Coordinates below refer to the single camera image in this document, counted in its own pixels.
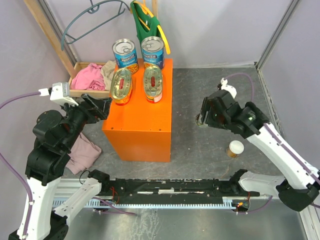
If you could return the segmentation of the can with white lid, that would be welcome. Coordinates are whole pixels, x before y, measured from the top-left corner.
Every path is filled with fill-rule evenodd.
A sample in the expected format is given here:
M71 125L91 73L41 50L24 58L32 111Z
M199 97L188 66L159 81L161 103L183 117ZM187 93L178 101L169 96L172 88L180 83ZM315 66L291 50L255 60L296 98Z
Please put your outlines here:
M205 126L205 120L206 120L206 115L203 115L201 113L197 114L195 117L195 123L199 127Z

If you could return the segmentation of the oval red sardine tin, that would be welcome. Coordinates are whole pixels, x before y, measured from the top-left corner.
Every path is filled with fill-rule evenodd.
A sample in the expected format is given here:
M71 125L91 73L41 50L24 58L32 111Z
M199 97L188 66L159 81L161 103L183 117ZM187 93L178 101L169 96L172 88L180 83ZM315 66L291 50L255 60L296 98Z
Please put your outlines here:
M110 96L115 104L123 106L130 101L133 89L132 74L127 68L119 68L113 75Z

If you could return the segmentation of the small can white lid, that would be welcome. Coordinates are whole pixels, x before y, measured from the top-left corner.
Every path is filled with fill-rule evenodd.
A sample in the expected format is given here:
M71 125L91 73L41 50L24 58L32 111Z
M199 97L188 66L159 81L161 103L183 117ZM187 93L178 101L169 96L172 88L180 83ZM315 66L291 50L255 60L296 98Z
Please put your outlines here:
M245 147L242 142L233 140L229 143L228 148L226 149L226 154L230 158L236 158L243 153L244 149Z

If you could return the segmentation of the blue soup can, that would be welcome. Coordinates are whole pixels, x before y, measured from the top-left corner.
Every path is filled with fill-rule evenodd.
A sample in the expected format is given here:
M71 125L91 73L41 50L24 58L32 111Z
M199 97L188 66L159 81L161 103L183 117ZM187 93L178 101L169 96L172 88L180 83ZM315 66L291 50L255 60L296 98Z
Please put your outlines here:
M117 40L112 45L112 51L118 68L127 68L131 74L139 70L138 57L135 44L128 38Z

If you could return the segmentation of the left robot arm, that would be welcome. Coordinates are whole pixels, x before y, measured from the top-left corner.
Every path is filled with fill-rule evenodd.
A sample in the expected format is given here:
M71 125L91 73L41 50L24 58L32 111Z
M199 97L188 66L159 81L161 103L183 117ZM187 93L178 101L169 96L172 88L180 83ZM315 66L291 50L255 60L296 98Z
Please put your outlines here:
M36 136L33 150L27 157L23 182L27 200L20 227L10 240L62 240L74 217L95 195L106 195L111 189L110 176L93 170L63 205L52 208L58 184L70 160L71 149L86 124L108 118L112 98L96 99L88 94L71 105L63 103L57 110L43 112L32 132Z

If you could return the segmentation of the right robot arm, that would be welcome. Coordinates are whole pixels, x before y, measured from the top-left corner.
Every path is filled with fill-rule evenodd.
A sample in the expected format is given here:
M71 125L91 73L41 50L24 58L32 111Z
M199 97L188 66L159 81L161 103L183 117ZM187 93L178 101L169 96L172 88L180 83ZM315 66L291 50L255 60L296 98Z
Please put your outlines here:
M244 107L227 90L203 99L196 117L199 126L229 130L253 144L280 170L280 176L239 170L229 183L236 196L257 192L278 197L291 210L300 212L320 194L320 171L304 160L278 133L268 117L253 103Z

